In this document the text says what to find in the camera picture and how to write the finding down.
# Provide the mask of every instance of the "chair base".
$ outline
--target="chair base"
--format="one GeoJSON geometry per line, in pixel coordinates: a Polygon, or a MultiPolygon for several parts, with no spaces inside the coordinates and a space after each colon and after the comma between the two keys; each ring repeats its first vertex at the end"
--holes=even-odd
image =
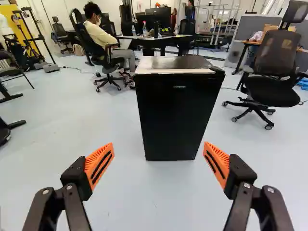
{"type": "Polygon", "coordinates": [[[0,103],[4,103],[4,102],[7,102],[9,100],[13,100],[13,99],[16,99],[16,98],[19,98],[19,97],[22,97],[23,94],[16,94],[16,95],[10,95],[9,97],[5,97],[3,99],[0,99],[0,103]]]}
{"type": "Polygon", "coordinates": [[[25,120],[20,120],[11,124],[7,124],[0,118],[0,146],[6,144],[6,142],[8,142],[11,138],[11,129],[22,126],[25,123],[25,120]]]}
{"type": "Polygon", "coordinates": [[[243,116],[247,115],[248,113],[255,111],[257,113],[257,115],[262,120],[267,122],[267,125],[264,127],[266,130],[271,130],[275,126],[275,124],[273,122],[271,122],[269,119],[267,119],[265,117],[265,115],[262,113],[262,111],[264,111],[264,112],[267,112],[267,114],[271,116],[272,114],[274,114],[276,112],[275,109],[269,109],[268,106],[258,104],[257,102],[250,100],[250,99],[240,98],[240,100],[243,103],[234,103],[234,102],[230,102],[230,101],[224,101],[222,103],[222,106],[224,106],[224,107],[226,107],[228,104],[233,105],[233,106],[238,106],[238,107],[247,107],[247,110],[245,110],[242,114],[240,114],[236,117],[233,117],[231,119],[232,122],[236,122],[238,119],[242,118],[243,116]]]}
{"type": "Polygon", "coordinates": [[[60,50],[61,54],[64,54],[65,51],[68,51],[68,52],[70,52],[70,53],[73,53],[73,52],[74,52],[73,49],[72,49],[72,48],[69,48],[69,47],[66,47],[66,48],[63,49],[63,50],[60,50]]]}
{"type": "Polygon", "coordinates": [[[116,86],[117,90],[121,90],[121,87],[114,81],[114,80],[125,80],[125,77],[113,77],[110,74],[107,74],[106,78],[102,78],[102,79],[96,79],[93,84],[96,86],[97,83],[102,82],[100,85],[98,85],[96,87],[96,92],[99,93],[101,92],[100,88],[105,86],[106,83],[110,83],[116,86]]]}

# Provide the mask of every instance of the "bag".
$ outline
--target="bag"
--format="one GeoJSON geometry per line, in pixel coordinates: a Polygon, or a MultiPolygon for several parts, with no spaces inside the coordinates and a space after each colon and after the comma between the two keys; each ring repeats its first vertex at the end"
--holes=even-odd
{"type": "Polygon", "coordinates": [[[79,44],[73,45],[73,52],[74,52],[74,55],[78,55],[78,56],[85,55],[85,51],[83,50],[82,46],[80,46],[79,44]]]}

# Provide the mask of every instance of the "computer monitor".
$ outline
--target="computer monitor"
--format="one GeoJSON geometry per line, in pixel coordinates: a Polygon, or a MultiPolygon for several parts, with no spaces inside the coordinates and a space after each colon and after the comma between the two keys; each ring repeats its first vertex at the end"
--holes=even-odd
{"type": "Polygon", "coordinates": [[[153,14],[162,28],[171,26],[171,7],[145,9],[145,15],[153,14]]]}
{"type": "Polygon", "coordinates": [[[143,21],[146,21],[146,29],[150,31],[154,28],[154,23],[159,20],[154,14],[137,14],[137,28],[136,33],[142,33],[143,21]]]}

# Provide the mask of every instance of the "black mesh office chair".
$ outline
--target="black mesh office chair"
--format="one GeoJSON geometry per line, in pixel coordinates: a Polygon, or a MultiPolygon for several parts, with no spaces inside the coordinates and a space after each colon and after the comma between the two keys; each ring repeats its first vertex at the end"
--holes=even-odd
{"type": "Polygon", "coordinates": [[[123,80],[125,83],[125,77],[113,77],[110,75],[112,72],[117,70],[120,67],[120,64],[124,62],[124,58],[111,58],[111,47],[116,44],[110,44],[105,47],[104,50],[100,45],[96,44],[91,36],[88,34],[86,28],[83,23],[79,23],[82,18],[81,13],[78,9],[73,9],[69,15],[70,20],[73,24],[73,27],[76,31],[76,34],[81,42],[82,47],[86,52],[86,56],[88,62],[86,64],[91,65],[91,63],[95,65],[103,66],[102,72],[107,75],[106,78],[98,79],[94,81],[94,85],[97,85],[98,82],[102,82],[102,84],[96,87],[96,91],[100,92],[100,88],[103,87],[106,83],[113,84],[117,87],[118,90],[121,90],[121,87],[114,82],[114,80],[123,80]]]}
{"type": "Polygon", "coordinates": [[[67,45],[71,43],[71,38],[68,36],[66,30],[64,30],[63,25],[58,23],[59,19],[57,16],[52,17],[54,24],[52,24],[55,37],[57,39],[58,45],[63,44],[66,46],[65,49],[60,50],[61,54],[64,54],[65,51],[73,53],[73,49],[69,48],[67,45]]]}
{"type": "Polygon", "coordinates": [[[258,48],[252,71],[244,70],[239,83],[241,92],[248,97],[239,97],[241,103],[225,101],[222,104],[248,108],[239,116],[233,117],[232,122],[255,111],[267,122],[265,129],[271,130],[274,123],[267,119],[262,111],[272,115],[276,110],[269,109],[269,106],[293,107],[300,102],[298,94],[292,89],[298,81],[308,76],[303,72],[295,72],[295,54],[300,38],[300,34],[287,30],[272,30],[266,33],[258,48]]]}
{"type": "Polygon", "coordinates": [[[3,65],[0,70],[0,92],[4,95],[4,98],[0,99],[0,103],[22,96],[22,94],[18,94],[15,96],[9,95],[6,88],[2,85],[3,82],[19,77],[25,77],[32,89],[34,89],[34,86],[31,84],[31,82],[25,75],[23,69],[20,68],[12,53],[5,50],[0,50],[0,60],[7,60],[10,63],[10,66],[3,65]]]}

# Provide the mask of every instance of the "desk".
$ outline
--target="desk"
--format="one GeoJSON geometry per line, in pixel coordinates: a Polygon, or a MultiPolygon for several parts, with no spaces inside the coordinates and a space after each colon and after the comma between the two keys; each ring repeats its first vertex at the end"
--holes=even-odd
{"type": "Polygon", "coordinates": [[[160,55],[166,53],[166,46],[179,46],[178,55],[182,55],[183,49],[188,47],[188,44],[194,39],[192,35],[163,35],[161,38],[141,38],[140,36],[124,36],[116,35],[117,39],[131,39],[133,45],[144,46],[147,48],[159,48],[160,55]]]}
{"type": "MultiPolygon", "coordinates": [[[[240,69],[240,66],[242,64],[242,61],[243,61],[243,58],[244,58],[244,55],[246,53],[247,48],[250,47],[250,46],[260,46],[261,45],[261,42],[245,41],[245,40],[242,41],[242,43],[244,44],[244,48],[243,48],[242,54],[240,56],[239,62],[237,63],[237,66],[235,68],[235,71],[232,72],[232,75],[235,75],[240,71],[239,69],[240,69]]],[[[308,50],[305,50],[303,48],[297,48],[297,52],[308,53],[308,50]]]]}
{"type": "Polygon", "coordinates": [[[146,160],[193,160],[224,73],[203,56],[144,56],[135,72],[146,160]]]}

